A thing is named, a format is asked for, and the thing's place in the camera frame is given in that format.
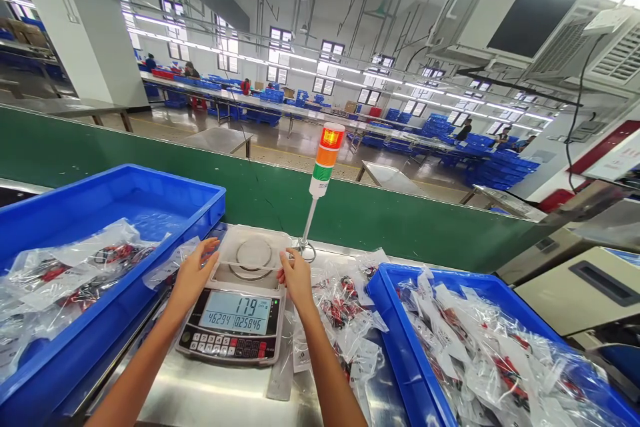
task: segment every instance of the green conveyor side panel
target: green conveyor side panel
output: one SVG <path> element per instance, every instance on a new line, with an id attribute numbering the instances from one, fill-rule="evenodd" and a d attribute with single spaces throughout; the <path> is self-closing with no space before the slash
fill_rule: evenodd
<path id="1" fill-rule="evenodd" d="M 227 189 L 226 222 L 303 233 L 311 175 L 0 107 L 0 177 L 59 187 L 136 163 Z M 493 272 L 546 236 L 489 211 L 332 179 L 309 238 L 471 272 Z"/>

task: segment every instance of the scale keypad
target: scale keypad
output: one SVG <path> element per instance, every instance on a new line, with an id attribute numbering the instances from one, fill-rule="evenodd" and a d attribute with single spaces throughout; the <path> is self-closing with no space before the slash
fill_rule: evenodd
<path id="1" fill-rule="evenodd" d="M 242 338 L 225 334 L 203 333 L 202 329 L 186 325 L 180 345 L 192 352 L 214 358 L 266 360 L 275 355 L 275 338 Z"/>

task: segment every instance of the floor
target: floor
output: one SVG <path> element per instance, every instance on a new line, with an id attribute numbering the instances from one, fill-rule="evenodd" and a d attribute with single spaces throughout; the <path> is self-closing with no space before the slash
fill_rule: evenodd
<path id="1" fill-rule="evenodd" d="M 51 87 L 42 77 L 37 75 L 8 69 L 0 65 L 0 76 L 19 81 L 27 98 L 55 97 Z M 64 85 L 57 85 L 57 88 L 61 91 L 65 90 Z M 11 94 L 8 91 L 0 89 L 0 101 L 10 97 Z M 179 141 L 199 131 L 219 126 L 217 119 L 207 115 L 206 112 L 192 111 L 191 109 L 176 110 L 163 106 L 154 107 L 152 111 L 133 113 L 130 118 L 136 135 L 167 141 Z M 90 117 L 78 120 L 93 123 Z M 119 115 L 104 115 L 102 120 L 105 127 L 124 130 Z M 322 130 L 320 125 L 296 121 L 289 139 L 287 139 L 288 120 L 282 120 L 277 127 L 269 127 L 263 123 L 238 121 L 223 122 L 220 126 L 253 134 L 251 140 L 252 160 L 309 173 L 313 170 Z M 245 150 L 240 149 L 234 155 L 243 157 Z M 438 164 L 437 158 L 431 157 L 419 165 L 409 160 L 406 155 L 374 149 L 365 145 L 361 145 L 358 152 L 353 153 L 349 150 L 347 142 L 339 152 L 333 177 L 355 181 L 362 166 L 362 160 L 396 167 L 418 185 L 426 195 L 436 200 L 458 203 L 469 191 L 469 188 L 463 184 L 464 171 L 443 167 Z M 367 174 L 364 175 L 361 182 L 374 185 Z M 486 202 L 476 196 L 470 205 L 483 207 L 484 203 Z"/>

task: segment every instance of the digital scale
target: digital scale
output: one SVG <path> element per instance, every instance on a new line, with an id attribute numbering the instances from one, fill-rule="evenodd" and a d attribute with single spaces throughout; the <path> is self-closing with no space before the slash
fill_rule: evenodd
<path id="1" fill-rule="evenodd" d="M 189 312 L 176 350 L 216 363 L 272 365 L 280 353 L 286 289 L 276 272 L 291 237 L 231 226 L 218 264 Z"/>

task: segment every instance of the red light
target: red light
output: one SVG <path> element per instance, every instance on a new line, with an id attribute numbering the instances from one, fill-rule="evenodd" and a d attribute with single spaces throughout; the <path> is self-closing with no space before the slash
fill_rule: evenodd
<path id="1" fill-rule="evenodd" d="M 323 129 L 322 138 L 320 139 L 320 145 L 325 148 L 338 149 L 342 145 L 342 137 L 345 135 L 344 131 L 334 131 Z"/>

